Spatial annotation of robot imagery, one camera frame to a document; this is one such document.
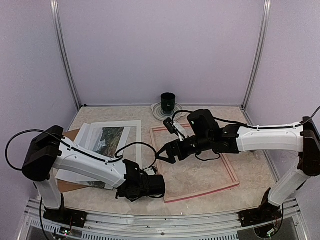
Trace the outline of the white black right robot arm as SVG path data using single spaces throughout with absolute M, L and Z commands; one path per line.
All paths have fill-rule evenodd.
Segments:
M 194 132 L 192 136 L 186 136 L 174 119 L 167 118 L 163 124 L 179 138 L 166 143 L 156 153 L 158 160 L 169 164 L 208 150 L 217 155 L 254 151 L 298 154 L 297 163 L 264 194 L 255 212 L 260 222 L 268 221 L 294 191 L 320 174 L 320 134 L 311 117 L 303 117 L 300 122 L 269 126 L 226 120 L 227 125 L 220 127 L 220 118 L 214 117 L 208 109 L 199 109 L 188 112 L 187 120 Z

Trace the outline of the left aluminium corner post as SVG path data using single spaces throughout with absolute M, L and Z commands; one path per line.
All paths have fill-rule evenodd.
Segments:
M 66 74 L 67 83 L 71 92 L 71 97 L 75 104 L 76 109 L 79 111 L 82 107 L 81 99 L 78 94 L 78 90 L 73 78 L 70 61 L 67 54 L 67 48 L 64 41 L 63 28 L 59 12 L 59 2 L 57 0 L 50 0 L 50 8 L 52 13 L 53 24 L 55 28 L 55 34 L 57 38 L 57 44 L 63 64 L 63 68 Z

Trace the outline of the aluminium front rail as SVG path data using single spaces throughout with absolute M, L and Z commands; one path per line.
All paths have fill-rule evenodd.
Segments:
M 21 239 L 33 229 L 46 230 L 66 240 L 245 240 L 258 239 L 257 226 L 243 227 L 236 211 L 200 215 L 143 216 L 89 211 L 83 228 L 72 227 L 64 236 L 64 225 L 40 220 L 39 201 L 30 199 L 23 214 Z

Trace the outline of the white mat board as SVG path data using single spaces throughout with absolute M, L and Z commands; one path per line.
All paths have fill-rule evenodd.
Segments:
M 129 121 L 96 122 L 96 123 L 91 123 L 91 124 L 84 123 L 81 126 L 80 131 L 77 134 L 75 140 L 73 140 L 73 142 L 75 142 L 79 146 L 85 148 L 89 134 L 92 131 L 92 127 L 93 128 L 104 128 L 104 127 L 130 128 L 127 143 L 125 144 L 125 146 L 127 146 L 131 143 L 134 143 L 134 142 L 140 142 L 142 140 L 141 121 L 140 120 L 129 120 Z M 86 177 L 86 176 L 80 175 L 78 173 L 73 173 L 73 172 L 70 172 L 67 170 L 58 170 L 57 174 L 56 174 L 56 179 L 57 179 L 57 181 L 63 180 L 66 182 L 85 185 L 88 187 L 93 187 L 93 188 L 98 188 L 98 189 L 105 189 L 105 190 L 112 190 L 113 189 L 110 185 L 103 183 L 101 181 L 98 181 L 94 178 Z

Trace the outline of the dark green cup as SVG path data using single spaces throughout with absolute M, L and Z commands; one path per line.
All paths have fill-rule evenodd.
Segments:
M 175 109 L 176 95 L 171 92 L 162 93 L 160 96 L 161 109 L 164 112 L 171 112 Z

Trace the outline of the right aluminium corner post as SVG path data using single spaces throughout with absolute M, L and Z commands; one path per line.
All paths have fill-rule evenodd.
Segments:
M 245 91 L 244 99 L 242 101 L 242 109 L 244 112 L 247 111 L 247 108 L 250 103 L 251 96 L 253 94 L 254 86 L 257 80 L 257 75 L 264 51 L 265 40 L 268 32 L 268 25 L 271 13 L 271 0 L 265 0 L 263 5 L 262 19 L 260 24 L 260 30 L 258 35 L 257 46 L 254 54 L 253 64 L 249 75 L 249 82 Z

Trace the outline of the landscape photo print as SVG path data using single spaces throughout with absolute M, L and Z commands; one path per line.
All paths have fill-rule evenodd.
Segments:
M 108 161 L 116 160 L 116 152 L 123 148 L 128 140 L 129 127 L 92 127 L 85 148 L 107 157 Z

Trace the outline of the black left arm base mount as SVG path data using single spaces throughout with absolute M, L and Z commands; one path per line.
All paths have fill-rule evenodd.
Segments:
M 87 216 L 88 213 L 85 211 L 69 208 L 62 208 L 58 210 L 46 209 L 43 214 L 43 217 L 46 220 L 78 228 L 84 228 Z

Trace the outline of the striped ceramic plate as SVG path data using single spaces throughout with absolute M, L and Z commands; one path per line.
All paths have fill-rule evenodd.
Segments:
M 154 118 L 158 121 L 161 121 L 161 122 L 163 122 L 167 118 L 172 118 L 175 112 L 183 110 L 183 107 L 178 103 L 175 104 L 174 110 L 167 112 L 167 113 L 165 113 L 162 110 L 162 105 L 160 102 L 151 105 L 150 108 L 151 108 L 151 112 L 152 112 Z

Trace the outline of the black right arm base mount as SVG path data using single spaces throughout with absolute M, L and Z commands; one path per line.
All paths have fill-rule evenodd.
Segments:
M 261 210 L 259 208 L 247 209 L 238 213 L 241 226 L 249 227 L 274 221 L 282 218 L 280 210 Z

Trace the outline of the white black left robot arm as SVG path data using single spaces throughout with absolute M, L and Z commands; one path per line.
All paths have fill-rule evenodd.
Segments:
M 43 199 L 44 206 L 57 221 L 70 218 L 63 206 L 63 195 L 51 176 L 53 168 L 93 178 L 117 190 L 116 197 L 132 202 L 142 197 L 163 197 L 166 192 L 162 175 L 150 175 L 128 159 L 108 160 L 103 155 L 87 150 L 63 135 L 63 128 L 54 125 L 39 130 L 32 139 L 22 174 L 33 181 Z

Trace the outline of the aluminium corner post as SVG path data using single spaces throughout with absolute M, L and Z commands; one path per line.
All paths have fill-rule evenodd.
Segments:
M 260 30 L 258 35 L 257 46 L 254 54 L 253 64 L 249 75 L 249 82 L 245 91 L 244 99 L 242 101 L 242 109 L 244 112 L 247 111 L 247 108 L 250 103 L 251 96 L 253 94 L 254 86 L 257 80 L 257 75 L 264 51 L 265 40 L 268 32 L 268 25 L 271 13 L 271 0 L 265 0 L 263 5 L 262 19 L 260 24 Z
M 63 28 L 59 12 L 59 2 L 57 0 L 50 0 L 50 8 L 52 13 L 53 24 L 55 28 L 55 34 L 57 38 L 57 44 L 63 64 L 63 68 L 66 74 L 67 83 L 71 92 L 71 97 L 75 104 L 76 109 L 79 111 L 82 107 L 81 99 L 78 94 L 78 90 L 73 78 L 70 61 L 67 54 L 67 48 L 64 41 Z

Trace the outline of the pink wooden picture frame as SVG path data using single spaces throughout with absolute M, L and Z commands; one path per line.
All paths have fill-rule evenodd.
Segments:
M 158 173 L 165 181 L 166 204 L 218 193 L 240 185 L 229 159 L 218 157 L 212 150 L 199 157 L 194 154 L 174 164 L 156 161 Z

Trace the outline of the brown backing board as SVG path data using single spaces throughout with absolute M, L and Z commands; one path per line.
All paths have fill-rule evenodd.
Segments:
M 79 133 L 80 129 L 75 129 L 72 131 L 65 132 L 63 135 L 72 141 L 74 141 Z M 76 191 L 84 188 L 88 188 L 89 186 L 82 185 L 82 184 L 77 184 L 77 183 L 72 183 L 64 180 L 57 180 L 57 186 L 58 189 L 61 193 L 67 193 L 71 191 Z

